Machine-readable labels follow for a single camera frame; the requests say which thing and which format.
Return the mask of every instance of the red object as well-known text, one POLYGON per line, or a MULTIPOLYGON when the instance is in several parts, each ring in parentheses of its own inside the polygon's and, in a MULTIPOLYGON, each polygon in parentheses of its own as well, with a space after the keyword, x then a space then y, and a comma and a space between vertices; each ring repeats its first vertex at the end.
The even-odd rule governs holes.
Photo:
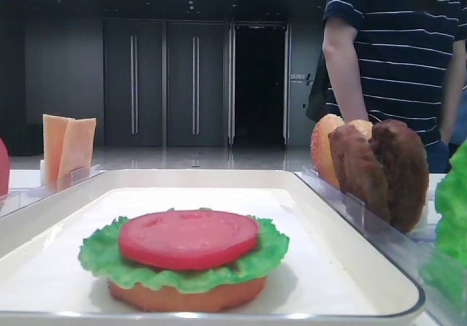
POLYGON ((203 270, 238 259, 256 246, 258 223, 223 211, 164 211, 127 221, 122 256, 170 270, 203 270))
POLYGON ((8 151, 0 139, 0 197, 8 193, 9 184, 9 159, 8 151))

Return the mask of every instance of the white tray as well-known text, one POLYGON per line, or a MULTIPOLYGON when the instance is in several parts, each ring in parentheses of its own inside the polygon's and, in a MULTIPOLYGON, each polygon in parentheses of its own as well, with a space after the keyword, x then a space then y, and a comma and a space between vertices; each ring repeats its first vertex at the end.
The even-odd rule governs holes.
POLYGON ((0 325, 408 325, 422 288, 298 176, 285 171, 108 171, 0 220, 0 325), (82 239, 125 215, 196 209, 273 219, 290 237, 248 305, 221 314, 140 313, 84 271, 82 239))

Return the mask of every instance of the clear acrylic holder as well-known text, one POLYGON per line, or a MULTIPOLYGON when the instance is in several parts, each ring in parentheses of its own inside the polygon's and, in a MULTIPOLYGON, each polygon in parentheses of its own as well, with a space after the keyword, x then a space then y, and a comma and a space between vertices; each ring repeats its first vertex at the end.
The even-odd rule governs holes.
MULTIPOLYGON (((439 251, 432 240, 404 235, 366 209, 355 196, 342 193, 302 168, 302 179, 385 257, 407 272, 425 289, 426 310, 443 326, 467 325, 467 269, 439 251)), ((417 237, 433 236, 433 228, 417 237)))
POLYGON ((84 182, 86 179, 100 174, 101 172, 102 170, 99 164, 91 168, 80 168, 72 171, 68 176, 64 176, 56 182, 51 182, 30 190, 13 192, 4 197, 0 197, 0 219, 37 201, 84 182))

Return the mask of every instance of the green lettuce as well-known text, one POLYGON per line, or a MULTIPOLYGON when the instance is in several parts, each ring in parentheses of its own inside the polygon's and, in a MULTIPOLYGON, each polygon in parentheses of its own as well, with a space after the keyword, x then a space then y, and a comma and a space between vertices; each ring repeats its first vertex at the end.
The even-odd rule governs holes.
POLYGON ((467 268, 467 142, 450 163, 452 170, 435 192, 435 208, 442 215, 436 226, 437 252, 422 267, 421 276, 426 284, 461 306, 465 287, 462 267, 467 268), (449 263, 443 254, 453 261, 449 263))
POLYGON ((289 238, 276 229, 272 220, 251 218, 260 226, 256 248, 235 262, 209 270, 158 270, 125 259, 118 249, 118 234, 128 221, 127 217, 118 217, 112 224, 85 238, 78 260, 95 277, 108 278, 125 289, 140 283, 151 290, 171 286, 181 293, 206 292, 221 284, 238 284, 266 276, 281 263, 287 253, 289 238))

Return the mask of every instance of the open doorway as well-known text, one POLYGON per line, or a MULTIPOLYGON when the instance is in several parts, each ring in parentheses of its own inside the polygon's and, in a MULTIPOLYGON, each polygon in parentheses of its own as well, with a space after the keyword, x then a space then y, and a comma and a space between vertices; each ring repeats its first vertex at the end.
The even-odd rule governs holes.
POLYGON ((285 26, 236 26, 234 147, 284 147, 285 26))

